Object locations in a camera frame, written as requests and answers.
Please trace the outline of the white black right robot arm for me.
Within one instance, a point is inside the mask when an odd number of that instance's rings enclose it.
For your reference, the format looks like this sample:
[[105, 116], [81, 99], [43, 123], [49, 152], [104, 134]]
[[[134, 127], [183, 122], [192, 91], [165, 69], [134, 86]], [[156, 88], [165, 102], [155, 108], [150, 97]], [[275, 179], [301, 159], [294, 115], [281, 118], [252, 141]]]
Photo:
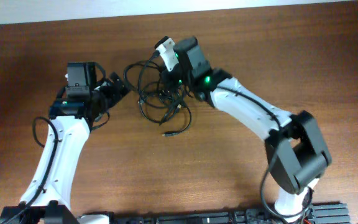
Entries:
[[165, 36], [155, 44], [169, 89], [185, 88], [199, 101], [236, 118], [265, 144], [268, 167], [280, 190], [268, 211], [289, 222], [306, 212], [303, 201], [332, 163], [317, 121], [307, 111], [293, 114], [245, 88], [221, 68], [213, 68], [196, 37], [176, 43]]

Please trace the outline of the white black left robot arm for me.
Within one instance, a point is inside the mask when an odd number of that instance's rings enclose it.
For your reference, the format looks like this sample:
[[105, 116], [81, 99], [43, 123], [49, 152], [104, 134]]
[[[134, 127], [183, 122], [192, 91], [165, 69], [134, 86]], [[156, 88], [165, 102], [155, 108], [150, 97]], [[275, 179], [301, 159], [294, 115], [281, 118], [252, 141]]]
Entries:
[[91, 212], [75, 217], [70, 195], [85, 142], [103, 126], [100, 119], [129, 92], [119, 75], [107, 75], [96, 62], [68, 63], [67, 85], [56, 95], [47, 117], [48, 125], [37, 170], [19, 204], [4, 207], [0, 223], [112, 223], [112, 212]]

